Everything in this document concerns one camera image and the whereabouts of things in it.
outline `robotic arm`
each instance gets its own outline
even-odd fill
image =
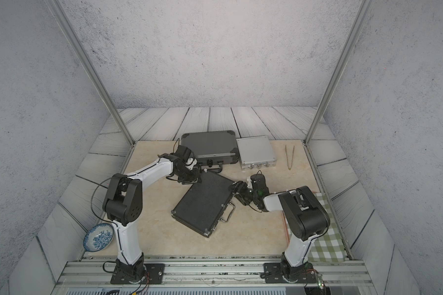
[[[103,210],[116,233],[118,257],[112,284],[138,283],[146,273],[139,246],[137,218],[142,212],[142,192],[158,179],[176,175],[182,184],[200,182],[200,167],[189,148],[179,145],[176,152],[163,154],[152,164],[128,175],[113,175],[103,201]],[[285,280],[295,282],[306,269],[314,239],[325,233],[330,218],[307,186],[269,194],[262,174],[251,176],[249,185],[238,181],[230,187],[243,205],[253,202],[262,211],[283,210],[293,233],[284,251],[281,271]]]
[[[148,166],[128,175],[115,174],[103,201],[103,211],[112,221],[118,242],[118,257],[112,284],[136,283],[144,274],[144,257],[139,246],[136,220],[142,211],[142,192],[160,178],[178,177],[182,184],[200,182],[200,169],[189,148],[163,154]]]
[[[324,235],[330,227],[330,217],[315,198],[308,186],[295,190],[270,194],[262,174],[254,174],[248,183],[238,181],[230,187],[235,197],[243,204],[253,202],[264,212],[284,211],[293,236],[281,260],[284,280],[296,282],[307,266],[307,257],[315,239]]]

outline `metal vent grille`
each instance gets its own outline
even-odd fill
[[[118,288],[70,288],[67,295],[105,295]],[[120,289],[118,295],[130,295],[130,288]],[[210,288],[154,288],[146,295],[285,295],[284,287],[210,287]]]

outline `briefcase handle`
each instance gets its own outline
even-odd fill
[[[224,223],[227,223],[228,221],[230,221],[230,217],[233,214],[233,212],[235,211],[235,205],[231,201],[227,205],[233,206],[233,209],[231,209],[230,214],[228,214],[228,218],[226,218],[226,220],[224,220],[223,216],[222,216],[222,217],[220,217],[220,219],[218,221],[223,221]]]

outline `cable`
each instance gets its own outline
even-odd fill
[[[309,269],[306,269],[305,271],[306,272],[302,272],[303,275],[306,275],[306,274],[308,274],[311,271],[318,273],[318,271],[315,268],[309,268]]]
[[[326,227],[326,231],[325,231],[324,233],[322,233],[321,235],[319,235],[318,237],[316,237],[315,239],[313,239],[313,240],[310,241],[310,243],[308,244],[307,252],[310,250],[310,246],[312,245],[312,243],[313,243],[315,240],[317,240],[318,238],[323,237],[323,236],[325,235],[325,233],[328,232],[328,229],[329,229],[329,228],[330,228],[330,226],[327,226],[327,227]]]
[[[146,273],[145,275],[144,275],[145,277],[146,277],[146,285],[145,285],[145,287],[141,290],[141,291],[138,291],[138,292],[134,292],[134,293],[136,293],[136,294],[138,294],[138,293],[142,293],[145,289],[146,289],[146,291],[144,292],[144,294],[146,294],[147,292],[148,292],[148,290],[149,290],[149,275],[148,275],[148,273]]]
[[[105,295],[111,295],[111,294],[120,294],[120,290],[112,290],[105,293]]]
[[[179,142],[179,144],[180,144],[180,138],[178,138],[177,140],[176,140],[176,142],[174,143],[174,146],[172,147],[172,152],[175,152],[175,149],[176,149],[176,143],[177,142]]]
[[[193,152],[190,153],[190,157],[192,158],[192,162],[190,162],[189,164],[184,164],[186,167],[190,166],[190,165],[192,165],[194,163],[195,155],[194,155]]]
[[[158,162],[154,163],[154,165],[151,165],[150,167],[148,167],[148,168],[146,168],[146,169],[143,169],[143,170],[141,170],[141,171],[139,171],[139,172],[137,172],[137,173],[135,173],[135,174],[131,174],[131,175],[123,175],[122,177],[131,177],[131,176],[138,175],[138,174],[140,174],[141,172],[144,172],[144,171],[146,171],[147,169],[156,166],[160,161],[161,161],[161,158],[160,158],[160,156],[158,155]]]
[[[139,288],[141,288],[141,285],[142,285],[142,280],[141,280],[141,283],[139,283],[139,287],[137,287],[135,291],[130,292],[129,295],[137,294],[136,292],[139,290]]]
[[[102,269],[103,271],[107,272],[107,273],[113,273],[112,271],[108,271],[105,269],[105,263],[116,263],[115,261],[105,261],[102,265]]]
[[[254,209],[253,207],[251,207],[251,204],[248,204],[249,208],[253,209],[254,211],[258,212],[258,213],[263,213],[262,211],[258,211],[256,209]]]
[[[95,192],[97,192],[97,190],[99,189],[99,187],[100,187],[105,181],[107,181],[107,180],[109,180],[109,179],[120,178],[120,177],[121,177],[121,176],[112,176],[112,177],[109,177],[109,178],[107,178],[106,180],[100,182],[100,184],[95,188],[94,193],[92,193],[92,197],[90,197],[90,210],[92,211],[92,213],[95,215],[96,218],[100,219],[101,221],[105,221],[105,222],[113,223],[113,224],[115,225],[115,228],[117,229],[117,235],[118,235],[118,244],[120,245],[120,249],[121,249],[120,233],[118,232],[118,224],[116,224],[116,223],[113,222],[113,221],[106,221],[105,219],[100,218],[97,214],[95,214],[95,212],[94,212],[94,207],[92,206],[92,200],[94,199]],[[122,255],[122,256],[123,256],[123,258],[125,259],[125,262],[126,262],[127,264],[129,264],[127,258],[126,258],[124,255]]]

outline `black mounting plate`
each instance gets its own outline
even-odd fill
[[[265,263],[264,264],[264,274],[261,276],[264,278],[266,284],[316,284],[317,280],[315,274],[308,273],[306,275],[301,275],[297,282],[288,282],[284,280],[283,275],[281,273],[281,264],[280,263]]]
[[[149,275],[150,285],[160,285],[162,283],[162,277],[164,276],[164,263],[145,263],[146,272]],[[130,281],[131,277],[125,275],[119,267],[115,267],[110,283],[114,285],[135,284],[136,282]],[[143,276],[142,284],[146,283],[146,278]]]

